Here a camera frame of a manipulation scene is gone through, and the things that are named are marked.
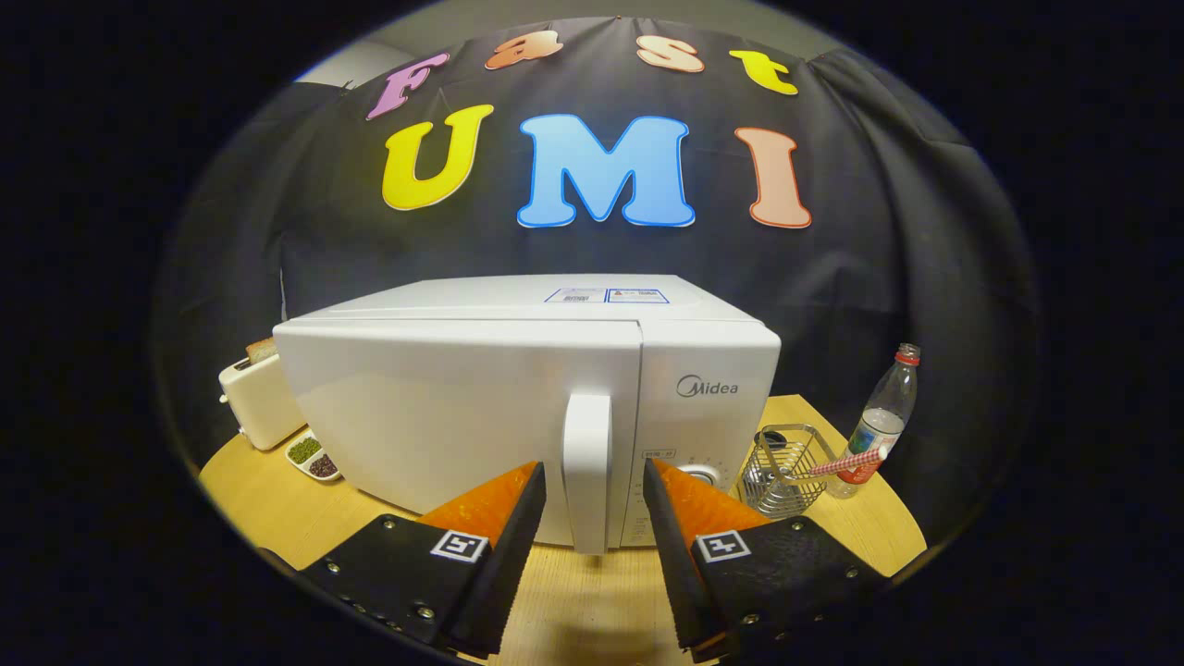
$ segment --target microwave handle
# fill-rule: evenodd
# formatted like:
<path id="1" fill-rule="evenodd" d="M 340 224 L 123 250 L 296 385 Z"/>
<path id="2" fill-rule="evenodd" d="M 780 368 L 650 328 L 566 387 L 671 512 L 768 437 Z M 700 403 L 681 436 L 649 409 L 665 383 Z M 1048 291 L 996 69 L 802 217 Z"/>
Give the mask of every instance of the microwave handle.
<path id="1" fill-rule="evenodd" d="M 564 418 L 560 470 L 575 552 L 605 552 L 611 465 L 612 401 L 609 396 L 572 395 Z"/>

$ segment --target pink letter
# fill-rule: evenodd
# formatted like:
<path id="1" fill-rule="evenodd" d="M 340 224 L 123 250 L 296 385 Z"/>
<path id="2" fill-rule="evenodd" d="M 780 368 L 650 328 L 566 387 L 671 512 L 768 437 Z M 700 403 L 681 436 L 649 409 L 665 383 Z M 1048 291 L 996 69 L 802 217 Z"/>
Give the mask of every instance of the pink letter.
<path id="1" fill-rule="evenodd" d="M 810 226 L 810 211 L 802 206 L 793 175 L 791 153 L 798 145 L 784 134 L 755 127 L 741 127 L 735 134 L 748 145 L 757 168 L 757 201 L 748 209 L 752 218 L 770 226 Z"/>
<path id="2" fill-rule="evenodd" d="M 403 105 L 407 98 L 403 95 L 403 91 L 407 88 L 414 90 L 423 85 L 427 81 L 427 73 L 431 68 L 443 65 L 448 62 L 448 53 L 440 53 L 439 56 L 432 56 L 426 60 L 416 63 L 410 68 L 404 68 L 391 76 L 386 77 L 386 90 L 382 91 L 382 96 L 379 97 L 378 104 L 374 105 L 374 110 L 367 114 L 366 120 L 374 120 L 378 116 L 398 109 Z"/>

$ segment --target blue letter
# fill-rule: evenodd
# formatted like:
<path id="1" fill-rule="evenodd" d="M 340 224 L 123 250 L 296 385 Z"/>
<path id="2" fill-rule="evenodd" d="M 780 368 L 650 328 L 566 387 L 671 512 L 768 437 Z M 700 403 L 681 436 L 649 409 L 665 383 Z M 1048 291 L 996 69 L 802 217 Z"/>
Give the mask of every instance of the blue letter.
<path id="1" fill-rule="evenodd" d="M 633 198 L 620 214 L 643 226 L 687 226 L 695 211 L 682 194 L 678 148 L 687 124 L 642 116 L 629 123 L 612 151 L 571 114 L 527 119 L 522 133 L 534 139 L 530 203 L 519 211 L 522 226 L 564 226 L 575 219 L 575 206 L 564 200 L 564 174 L 597 222 L 612 212 L 620 190 L 633 177 Z"/>

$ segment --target bread slice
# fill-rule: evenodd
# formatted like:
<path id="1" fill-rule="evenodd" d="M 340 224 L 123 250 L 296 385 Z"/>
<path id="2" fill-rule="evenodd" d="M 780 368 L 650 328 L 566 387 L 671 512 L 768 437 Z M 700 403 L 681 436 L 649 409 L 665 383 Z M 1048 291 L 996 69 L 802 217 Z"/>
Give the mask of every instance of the bread slice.
<path id="1" fill-rule="evenodd" d="M 266 340 L 259 340 L 253 345 L 246 346 L 246 358 L 251 359 L 251 365 L 259 363 L 260 360 L 274 357 L 279 353 L 276 348 L 276 339 L 268 338 Z"/>

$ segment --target white microwave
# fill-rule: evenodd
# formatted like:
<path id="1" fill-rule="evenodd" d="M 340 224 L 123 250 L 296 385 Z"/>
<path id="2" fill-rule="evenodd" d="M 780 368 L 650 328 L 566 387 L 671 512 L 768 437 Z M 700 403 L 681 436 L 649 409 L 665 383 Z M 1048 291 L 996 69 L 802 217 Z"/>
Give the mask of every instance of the white microwave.
<path id="1" fill-rule="evenodd" d="M 740 472 L 780 339 L 673 275 L 430 280 L 275 327 L 300 410 L 358 488 L 426 512 L 532 460 L 536 540 L 654 545 L 646 457 Z"/>

